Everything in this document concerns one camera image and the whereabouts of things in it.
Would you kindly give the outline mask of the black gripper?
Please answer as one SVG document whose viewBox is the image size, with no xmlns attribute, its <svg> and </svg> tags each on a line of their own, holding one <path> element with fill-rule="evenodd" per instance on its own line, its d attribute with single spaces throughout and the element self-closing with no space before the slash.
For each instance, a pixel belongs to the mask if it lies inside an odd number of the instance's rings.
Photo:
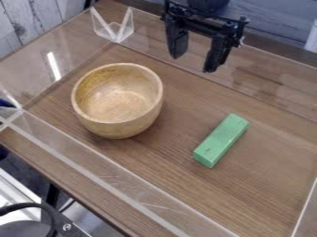
<svg viewBox="0 0 317 237">
<path fill-rule="evenodd" d="M 212 73 L 225 62 L 231 46 L 239 47 L 250 19 L 225 12 L 229 0 L 164 0 L 160 19 L 172 59 L 188 49 L 188 31 L 211 39 L 203 71 Z"/>
</svg>

